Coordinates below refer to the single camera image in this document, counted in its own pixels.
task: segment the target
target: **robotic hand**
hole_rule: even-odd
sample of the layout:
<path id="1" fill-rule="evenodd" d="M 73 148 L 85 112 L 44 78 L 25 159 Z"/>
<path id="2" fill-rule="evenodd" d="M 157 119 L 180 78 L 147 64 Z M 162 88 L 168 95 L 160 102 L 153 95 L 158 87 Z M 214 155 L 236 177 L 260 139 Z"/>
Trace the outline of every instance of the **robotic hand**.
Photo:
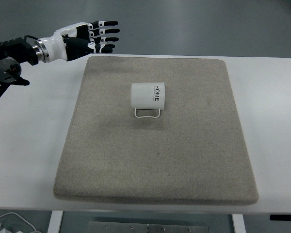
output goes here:
<path id="1" fill-rule="evenodd" d="M 112 52 L 115 45 L 108 42 L 118 41 L 118 38 L 103 35 L 118 33 L 119 29 L 105 28 L 117 24 L 117 21 L 81 22 L 58 29 L 51 37 L 38 39 L 27 35 L 0 42 L 0 97 L 10 85 L 29 85 L 29 81 L 20 76 L 20 63 L 29 62 L 34 66 L 39 61 L 72 61 L 90 53 Z M 27 38 L 34 39 L 35 45 L 27 43 Z"/>

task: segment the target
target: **gray felt mat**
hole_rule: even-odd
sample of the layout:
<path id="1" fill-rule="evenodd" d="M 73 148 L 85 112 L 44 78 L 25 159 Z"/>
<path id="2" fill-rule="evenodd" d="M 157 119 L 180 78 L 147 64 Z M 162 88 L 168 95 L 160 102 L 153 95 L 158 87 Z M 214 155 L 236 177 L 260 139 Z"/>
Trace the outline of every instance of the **gray felt mat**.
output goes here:
<path id="1" fill-rule="evenodd" d="M 165 82 L 158 119 L 134 116 L 130 85 L 138 82 Z M 255 203 L 224 61 L 89 58 L 54 195 L 138 204 Z"/>

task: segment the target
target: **wire handle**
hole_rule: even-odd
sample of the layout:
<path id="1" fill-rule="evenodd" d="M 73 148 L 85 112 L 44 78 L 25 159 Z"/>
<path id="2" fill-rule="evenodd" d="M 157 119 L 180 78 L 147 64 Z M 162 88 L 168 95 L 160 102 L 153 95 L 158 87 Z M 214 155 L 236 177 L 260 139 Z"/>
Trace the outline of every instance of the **wire handle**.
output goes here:
<path id="1" fill-rule="evenodd" d="M 137 116 L 137 114 L 136 114 L 136 108 L 135 108 L 135 117 L 137 117 L 137 118 L 159 118 L 160 115 L 161 115 L 161 109 L 159 109 L 158 116 Z"/>

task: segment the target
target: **white mug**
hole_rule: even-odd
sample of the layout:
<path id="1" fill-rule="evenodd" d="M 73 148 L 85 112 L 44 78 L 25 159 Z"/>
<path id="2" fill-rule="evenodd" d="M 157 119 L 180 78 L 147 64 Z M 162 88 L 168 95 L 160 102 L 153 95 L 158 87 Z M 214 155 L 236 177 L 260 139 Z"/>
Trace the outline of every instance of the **white mug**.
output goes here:
<path id="1" fill-rule="evenodd" d="M 165 83 L 132 83 L 130 103 L 137 118 L 158 118 L 165 108 Z M 136 109 L 158 110 L 158 116 L 137 116 Z"/>

